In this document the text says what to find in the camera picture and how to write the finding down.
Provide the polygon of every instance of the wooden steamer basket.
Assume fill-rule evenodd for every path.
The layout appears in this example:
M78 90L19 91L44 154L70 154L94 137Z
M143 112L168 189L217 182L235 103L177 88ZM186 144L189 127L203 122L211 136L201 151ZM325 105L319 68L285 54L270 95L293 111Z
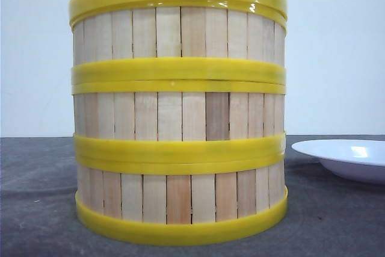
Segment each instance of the wooden steamer basket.
M286 0L71 0L76 204L123 241L246 237L286 213Z

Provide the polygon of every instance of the white background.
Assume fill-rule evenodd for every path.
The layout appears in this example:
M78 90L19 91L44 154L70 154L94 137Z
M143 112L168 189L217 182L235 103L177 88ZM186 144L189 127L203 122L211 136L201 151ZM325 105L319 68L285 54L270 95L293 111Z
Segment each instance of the white background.
M68 136L69 0L1 0L1 135ZM288 134L385 134L385 0L288 0Z

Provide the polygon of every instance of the gray tabletop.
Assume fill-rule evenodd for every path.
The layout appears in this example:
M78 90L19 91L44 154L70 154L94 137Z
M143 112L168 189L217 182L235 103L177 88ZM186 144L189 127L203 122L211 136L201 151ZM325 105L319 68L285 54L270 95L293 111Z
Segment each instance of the gray tabletop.
M2 256L385 256L385 186L339 178L291 149L296 141L339 137L287 137L289 207L278 225L195 247L144 246L92 233L76 218L72 138L2 138Z

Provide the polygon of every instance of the white plate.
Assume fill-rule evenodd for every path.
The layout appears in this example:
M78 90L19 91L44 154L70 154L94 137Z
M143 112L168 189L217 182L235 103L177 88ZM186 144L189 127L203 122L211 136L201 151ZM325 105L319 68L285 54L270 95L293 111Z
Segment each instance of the white plate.
M320 158L320 163L337 176L385 184L385 141L312 140L291 148Z

